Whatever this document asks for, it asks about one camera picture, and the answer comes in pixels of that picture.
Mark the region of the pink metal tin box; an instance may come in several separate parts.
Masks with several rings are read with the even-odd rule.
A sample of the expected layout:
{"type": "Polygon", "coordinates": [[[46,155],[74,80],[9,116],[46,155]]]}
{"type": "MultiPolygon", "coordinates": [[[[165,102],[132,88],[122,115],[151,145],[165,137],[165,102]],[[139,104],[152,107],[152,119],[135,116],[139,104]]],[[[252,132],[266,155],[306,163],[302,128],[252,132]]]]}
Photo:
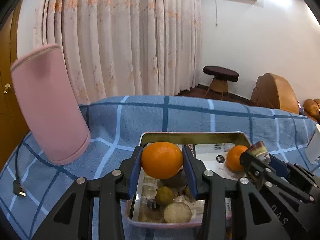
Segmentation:
{"type": "MultiPolygon", "coordinates": [[[[148,132],[141,136],[139,145],[142,147],[148,146],[153,142],[170,142],[182,148],[184,145],[199,145],[199,144],[225,144],[233,143],[235,145],[243,145],[250,147],[252,143],[248,137],[242,132],[217,132],[217,133],[169,133],[169,132],[148,132]]],[[[245,173],[241,172],[240,177],[244,177],[245,173]]],[[[136,194],[127,201],[125,209],[125,217],[127,221],[136,227],[151,228],[151,229],[181,229],[181,228],[195,228],[201,226],[202,220],[199,224],[189,223],[137,223],[130,218],[130,208],[132,201],[135,199],[136,194]]]]}

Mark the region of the blue plaid tablecloth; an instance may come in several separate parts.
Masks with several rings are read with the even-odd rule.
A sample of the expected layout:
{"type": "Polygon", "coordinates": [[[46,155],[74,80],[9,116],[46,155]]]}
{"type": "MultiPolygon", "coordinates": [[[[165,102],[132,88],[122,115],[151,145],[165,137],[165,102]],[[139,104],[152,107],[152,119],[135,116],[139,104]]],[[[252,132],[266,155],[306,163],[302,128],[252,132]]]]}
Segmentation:
{"type": "Polygon", "coordinates": [[[56,202],[78,177],[99,178],[118,168],[145,132],[233,132],[263,141],[277,158],[315,175],[305,156],[315,122],[278,109],[179,96],[120,96],[81,106],[91,140],[76,161],[56,166],[32,134],[20,141],[1,171],[1,210],[21,239],[31,239],[56,202]]]}

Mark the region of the dark cushioned wicker stool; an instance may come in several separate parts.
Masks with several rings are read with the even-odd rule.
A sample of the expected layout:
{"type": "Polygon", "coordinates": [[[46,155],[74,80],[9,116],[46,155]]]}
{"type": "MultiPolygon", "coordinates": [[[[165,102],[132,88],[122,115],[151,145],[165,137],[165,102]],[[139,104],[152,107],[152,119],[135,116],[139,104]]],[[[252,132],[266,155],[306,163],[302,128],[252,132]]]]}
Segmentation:
{"type": "Polygon", "coordinates": [[[225,93],[229,93],[228,82],[237,82],[239,78],[238,72],[220,66],[204,66],[203,72],[213,76],[204,96],[207,96],[208,92],[212,90],[221,94],[221,100],[225,93]]]}

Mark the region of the white paper cup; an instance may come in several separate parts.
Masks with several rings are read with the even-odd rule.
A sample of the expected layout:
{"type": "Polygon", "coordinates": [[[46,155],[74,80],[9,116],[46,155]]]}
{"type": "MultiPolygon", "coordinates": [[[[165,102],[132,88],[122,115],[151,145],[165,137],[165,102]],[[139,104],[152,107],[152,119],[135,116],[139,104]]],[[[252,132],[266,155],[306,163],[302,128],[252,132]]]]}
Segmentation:
{"type": "Polygon", "coordinates": [[[316,124],[315,132],[311,137],[305,155],[311,164],[317,164],[320,158],[320,125],[316,124]]]}

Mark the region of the round layered cake slice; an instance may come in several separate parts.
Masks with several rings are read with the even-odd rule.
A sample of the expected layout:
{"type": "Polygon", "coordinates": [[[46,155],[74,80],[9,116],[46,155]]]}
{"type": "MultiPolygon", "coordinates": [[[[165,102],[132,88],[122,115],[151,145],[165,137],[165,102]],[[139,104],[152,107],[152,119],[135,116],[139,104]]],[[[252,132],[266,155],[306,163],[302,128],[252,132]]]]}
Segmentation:
{"type": "Polygon", "coordinates": [[[163,211],[163,217],[166,223],[189,223],[192,217],[192,211],[187,204],[171,203],[163,211]]]}

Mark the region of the purple round mangosteen fruit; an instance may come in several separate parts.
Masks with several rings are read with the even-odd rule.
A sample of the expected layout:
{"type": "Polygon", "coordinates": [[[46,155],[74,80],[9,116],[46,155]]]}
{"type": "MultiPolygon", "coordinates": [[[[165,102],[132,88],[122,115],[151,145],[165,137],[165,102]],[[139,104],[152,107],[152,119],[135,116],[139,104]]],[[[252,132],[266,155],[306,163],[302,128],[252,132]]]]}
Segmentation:
{"type": "Polygon", "coordinates": [[[167,187],[170,188],[182,188],[187,185],[187,181],[185,178],[185,171],[183,166],[179,169],[179,171],[172,177],[167,179],[161,179],[160,182],[167,187]]]}

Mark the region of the orange mandarin front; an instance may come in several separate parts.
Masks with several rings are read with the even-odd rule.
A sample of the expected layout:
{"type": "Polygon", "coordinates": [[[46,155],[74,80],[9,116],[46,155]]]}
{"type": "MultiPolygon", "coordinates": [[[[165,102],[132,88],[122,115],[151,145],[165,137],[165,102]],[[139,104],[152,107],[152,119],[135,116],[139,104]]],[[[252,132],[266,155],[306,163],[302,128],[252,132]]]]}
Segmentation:
{"type": "Polygon", "coordinates": [[[170,142],[154,142],[144,147],[141,164],[144,172],[155,179],[175,176],[183,166],[183,154],[170,142]]]}

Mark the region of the brown leather sofa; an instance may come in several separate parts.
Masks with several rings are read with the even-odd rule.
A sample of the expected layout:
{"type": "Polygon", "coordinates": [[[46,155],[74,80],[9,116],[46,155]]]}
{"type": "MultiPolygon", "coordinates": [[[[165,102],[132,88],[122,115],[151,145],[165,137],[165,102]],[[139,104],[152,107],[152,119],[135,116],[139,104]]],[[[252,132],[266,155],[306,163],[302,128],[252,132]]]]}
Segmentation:
{"type": "Polygon", "coordinates": [[[304,113],[312,120],[320,123],[320,100],[319,99],[307,99],[304,102],[304,113]]]}

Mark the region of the pink cylindrical container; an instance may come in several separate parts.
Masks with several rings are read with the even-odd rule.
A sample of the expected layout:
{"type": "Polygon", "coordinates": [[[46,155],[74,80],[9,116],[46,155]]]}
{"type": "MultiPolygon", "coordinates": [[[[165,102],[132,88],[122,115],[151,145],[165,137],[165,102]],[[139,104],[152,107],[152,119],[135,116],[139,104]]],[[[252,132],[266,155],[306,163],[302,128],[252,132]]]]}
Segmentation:
{"type": "Polygon", "coordinates": [[[68,79],[58,44],[41,46],[16,60],[11,79],[24,119],[55,165],[80,157],[91,138],[68,79]]]}

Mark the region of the wooden door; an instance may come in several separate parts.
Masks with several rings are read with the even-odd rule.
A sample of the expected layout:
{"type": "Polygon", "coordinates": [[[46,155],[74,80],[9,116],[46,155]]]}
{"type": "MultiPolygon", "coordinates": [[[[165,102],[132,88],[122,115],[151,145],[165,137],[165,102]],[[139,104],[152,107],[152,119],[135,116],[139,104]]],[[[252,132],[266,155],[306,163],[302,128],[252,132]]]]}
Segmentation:
{"type": "Polygon", "coordinates": [[[29,132],[18,105],[11,78],[11,65],[17,59],[17,24],[20,9],[15,9],[1,29],[1,167],[29,132]]]}

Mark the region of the orange mandarin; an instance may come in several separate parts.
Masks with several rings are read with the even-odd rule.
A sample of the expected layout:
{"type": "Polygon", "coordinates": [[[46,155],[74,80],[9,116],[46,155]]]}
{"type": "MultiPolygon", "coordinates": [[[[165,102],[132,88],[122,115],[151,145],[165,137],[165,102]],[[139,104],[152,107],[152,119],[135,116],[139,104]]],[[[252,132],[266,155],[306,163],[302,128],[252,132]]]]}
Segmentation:
{"type": "Polygon", "coordinates": [[[246,146],[236,145],[228,151],[226,165],[235,172],[243,170],[243,166],[240,164],[240,156],[247,150],[246,146]]]}
{"type": "Polygon", "coordinates": [[[170,142],[154,142],[144,147],[141,164],[144,172],[155,179],[175,176],[183,166],[183,154],[170,142]]]}

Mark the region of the pink floral curtain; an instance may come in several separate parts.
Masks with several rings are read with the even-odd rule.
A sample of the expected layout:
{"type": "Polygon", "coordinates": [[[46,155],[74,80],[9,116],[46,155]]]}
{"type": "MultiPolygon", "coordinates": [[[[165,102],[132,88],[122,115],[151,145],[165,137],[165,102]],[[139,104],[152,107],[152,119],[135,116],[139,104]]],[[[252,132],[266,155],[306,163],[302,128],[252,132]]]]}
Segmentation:
{"type": "Polygon", "coordinates": [[[60,45],[77,102],[199,83],[200,0],[38,0],[33,45],[60,45]]]}

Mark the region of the white printed paper liner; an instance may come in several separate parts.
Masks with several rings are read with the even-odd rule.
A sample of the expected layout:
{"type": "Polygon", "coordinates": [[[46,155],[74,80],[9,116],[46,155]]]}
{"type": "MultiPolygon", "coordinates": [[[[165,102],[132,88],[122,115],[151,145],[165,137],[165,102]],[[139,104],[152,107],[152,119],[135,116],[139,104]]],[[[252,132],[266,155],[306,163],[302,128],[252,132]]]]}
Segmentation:
{"type": "MultiPolygon", "coordinates": [[[[196,159],[201,160],[205,167],[214,171],[222,178],[237,180],[241,172],[233,172],[226,165],[227,153],[234,146],[233,143],[225,144],[199,144],[189,145],[190,150],[196,159]]],[[[143,169],[139,174],[139,181],[135,199],[132,201],[130,208],[130,218],[137,223],[164,223],[162,208],[159,210],[150,210],[147,208],[147,201],[155,199],[157,190],[164,185],[160,180],[148,176],[143,169]]],[[[184,189],[171,188],[175,194],[174,202],[182,202],[187,204],[191,211],[192,217],[190,224],[199,224],[202,220],[204,210],[204,200],[191,202],[187,196],[184,195],[184,189]]]]}

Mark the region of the small tan fruit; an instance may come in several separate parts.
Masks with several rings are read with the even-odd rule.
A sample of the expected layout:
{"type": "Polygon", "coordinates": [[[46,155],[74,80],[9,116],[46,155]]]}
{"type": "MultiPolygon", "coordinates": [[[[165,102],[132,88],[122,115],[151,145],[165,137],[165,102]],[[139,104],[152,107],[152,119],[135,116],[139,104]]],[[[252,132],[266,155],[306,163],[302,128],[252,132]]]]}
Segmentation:
{"type": "Polygon", "coordinates": [[[185,189],[184,189],[184,195],[187,196],[191,202],[194,201],[194,198],[193,198],[193,196],[192,196],[192,194],[191,194],[191,192],[190,192],[189,186],[186,186],[186,187],[185,187],[185,189]]]}

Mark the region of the small yellow-green fruit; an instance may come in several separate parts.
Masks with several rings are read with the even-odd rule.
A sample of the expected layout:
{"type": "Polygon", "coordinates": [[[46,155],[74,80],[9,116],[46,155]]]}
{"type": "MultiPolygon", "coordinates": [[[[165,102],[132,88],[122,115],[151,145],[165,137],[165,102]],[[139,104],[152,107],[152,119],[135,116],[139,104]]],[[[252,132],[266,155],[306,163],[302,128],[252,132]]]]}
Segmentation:
{"type": "Polygon", "coordinates": [[[175,194],[171,188],[167,186],[160,187],[155,197],[156,203],[161,207],[166,207],[174,201],[175,194]]]}

